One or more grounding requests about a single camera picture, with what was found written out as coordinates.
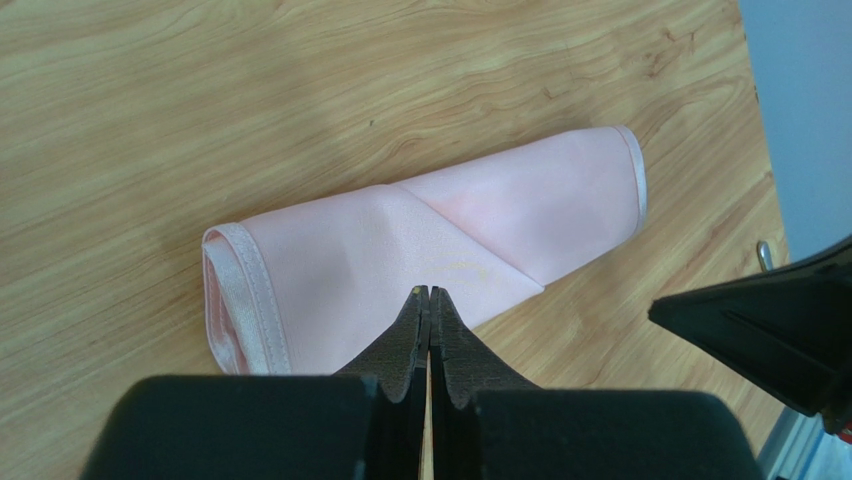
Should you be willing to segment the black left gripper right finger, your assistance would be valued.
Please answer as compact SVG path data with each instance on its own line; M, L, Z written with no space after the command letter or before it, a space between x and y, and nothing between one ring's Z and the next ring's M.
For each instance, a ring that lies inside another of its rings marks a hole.
M433 473L436 479L482 477L476 395L537 390L462 321L448 291L430 292L430 376Z

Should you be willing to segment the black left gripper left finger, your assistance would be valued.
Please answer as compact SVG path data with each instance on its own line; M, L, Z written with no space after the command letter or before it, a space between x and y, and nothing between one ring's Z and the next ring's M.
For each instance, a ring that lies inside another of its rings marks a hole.
M364 479L418 479L426 413L430 298L414 287L396 320L334 373L359 377L372 398Z

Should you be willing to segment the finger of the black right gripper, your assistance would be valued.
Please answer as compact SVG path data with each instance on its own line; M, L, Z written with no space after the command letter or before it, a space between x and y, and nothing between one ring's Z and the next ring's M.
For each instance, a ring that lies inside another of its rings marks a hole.
M851 431L851 241L804 260L659 298L651 322L786 406Z

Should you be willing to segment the pink cloth napkin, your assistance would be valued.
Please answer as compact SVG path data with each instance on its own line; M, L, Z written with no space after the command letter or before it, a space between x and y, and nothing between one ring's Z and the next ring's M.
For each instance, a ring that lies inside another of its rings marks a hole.
M335 372L419 285L476 327L636 235L647 203L637 137L606 126L214 226L213 357L228 374Z

